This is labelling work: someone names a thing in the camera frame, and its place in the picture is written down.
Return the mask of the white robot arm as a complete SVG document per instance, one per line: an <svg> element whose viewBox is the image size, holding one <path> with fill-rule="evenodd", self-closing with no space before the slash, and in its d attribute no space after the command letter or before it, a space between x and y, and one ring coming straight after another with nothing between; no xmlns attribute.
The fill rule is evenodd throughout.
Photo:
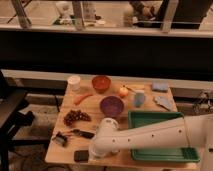
<svg viewBox="0 0 213 171"><path fill-rule="evenodd" d="M147 126L120 131L112 118L100 122L89 145L90 158L103 158L123 149L203 147L204 158L210 159L213 148L213 114L186 116Z"/></svg>

